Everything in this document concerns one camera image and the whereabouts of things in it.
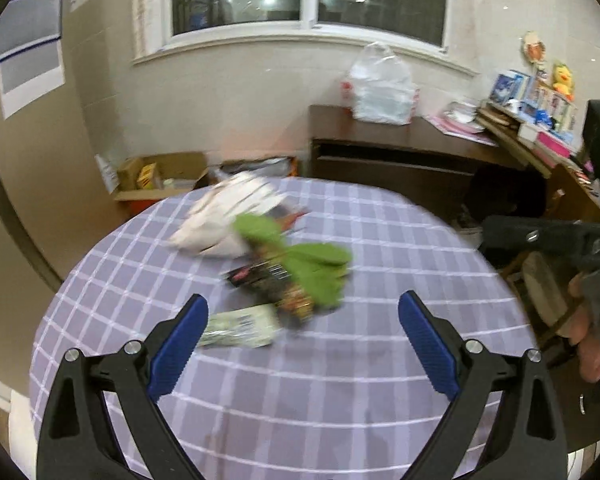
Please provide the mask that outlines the person's right hand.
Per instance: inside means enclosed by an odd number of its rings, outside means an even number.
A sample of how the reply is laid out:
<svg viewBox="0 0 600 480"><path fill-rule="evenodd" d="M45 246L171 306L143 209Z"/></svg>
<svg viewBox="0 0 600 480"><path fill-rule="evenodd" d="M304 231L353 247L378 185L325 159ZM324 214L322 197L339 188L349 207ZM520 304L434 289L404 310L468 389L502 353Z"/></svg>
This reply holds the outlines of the person's right hand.
<svg viewBox="0 0 600 480"><path fill-rule="evenodd" d="M569 320L570 344L578 347L580 374L590 384L600 380L600 340L594 334L588 309L585 307L582 292L583 273L576 275L568 285L568 292L574 299L580 300L577 310Z"/></svg>

